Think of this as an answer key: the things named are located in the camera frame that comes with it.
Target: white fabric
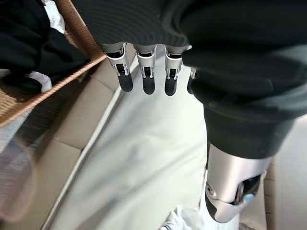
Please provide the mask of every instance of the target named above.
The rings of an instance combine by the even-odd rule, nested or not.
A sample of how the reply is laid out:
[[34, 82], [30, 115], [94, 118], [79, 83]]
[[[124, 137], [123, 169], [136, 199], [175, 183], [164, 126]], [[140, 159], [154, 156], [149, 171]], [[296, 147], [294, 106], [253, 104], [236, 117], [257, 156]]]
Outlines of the white fabric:
[[51, 79], [45, 74], [33, 71], [27, 77], [38, 81], [42, 85], [41, 92], [46, 92], [52, 88]]
[[[198, 207], [207, 145], [203, 107], [187, 92], [187, 67], [175, 95], [165, 94], [163, 53], [159, 46], [155, 92], [143, 92], [138, 71], [133, 91], [95, 143], [52, 230], [158, 230], [177, 205]], [[208, 213], [205, 221], [214, 223], [208, 230], [238, 229], [237, 218], [225, 228]]]
[[161, 230], [206, 230], [205, 221], [197, 208], [178, 206], [171, 211]]
[[50, 27], [58, 30], [60, 33], [65, 33], [65, 23], [62, 15], [53, 0], [44, 0], [44, 8], [50, 21]]

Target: beige sofa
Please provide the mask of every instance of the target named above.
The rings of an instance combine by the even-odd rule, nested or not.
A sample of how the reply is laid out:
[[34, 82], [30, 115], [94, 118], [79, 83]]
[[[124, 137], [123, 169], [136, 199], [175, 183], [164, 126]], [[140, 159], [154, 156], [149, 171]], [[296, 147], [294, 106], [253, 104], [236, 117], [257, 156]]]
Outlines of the beige sofa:
[[36, 161], [36, 192], [27, 214], [18, 222], [3, 224], [1, 229], [41, 229], [117, 88], [117, 76], [104, 60], [73, 105], [59, 116], [41, 147], [41, 157]]

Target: silver prosthetic arm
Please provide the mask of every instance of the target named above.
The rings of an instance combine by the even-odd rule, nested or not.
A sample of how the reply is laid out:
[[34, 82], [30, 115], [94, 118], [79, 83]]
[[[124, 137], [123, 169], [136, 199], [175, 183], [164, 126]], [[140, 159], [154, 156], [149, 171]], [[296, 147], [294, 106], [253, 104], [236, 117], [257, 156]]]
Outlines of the silver prosthetic arm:
[[227, 223], [254, 198], [271, 157], [241, 158], [212, 144], [208, 154], [206, 206], [215, 221]]

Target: black fabric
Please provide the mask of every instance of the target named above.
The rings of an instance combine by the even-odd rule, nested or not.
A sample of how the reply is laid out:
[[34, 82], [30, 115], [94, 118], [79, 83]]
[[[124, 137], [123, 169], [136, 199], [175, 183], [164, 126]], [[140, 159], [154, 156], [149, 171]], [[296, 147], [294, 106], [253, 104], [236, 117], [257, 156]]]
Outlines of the black fabric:
[[244, 158], [277, 153], [307, 114], [307, 4], [285, 0], [195, 1], [180, 29], [196, 68], [208, 141]]
[[41, 85], [26, 77], [37, 71], [55, 83], [89, 60], [65, 36], [50, 28], [47, 13], [38, 0], [12, 0], [1, 4], [0, 68], [12, 74], [3, 81], [30, 92]]

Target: prosthetic hand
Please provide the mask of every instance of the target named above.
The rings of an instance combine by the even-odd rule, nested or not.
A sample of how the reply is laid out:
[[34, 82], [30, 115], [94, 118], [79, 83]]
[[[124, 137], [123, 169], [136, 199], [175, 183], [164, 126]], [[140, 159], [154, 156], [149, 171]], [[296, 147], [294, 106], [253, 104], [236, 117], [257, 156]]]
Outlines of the prosthetic hand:
[[307, 113], [307, 14], [301, 1], [84, 0], [75, 6], [110, 60], [124, 91], [133, 88], [132, 43], [147, 94], [154, 92], [155, 45], [165, 45], [165, 92], [187, 86], [204, 104], [206, 205], [228, 222], [255, 196], [293, 121]]

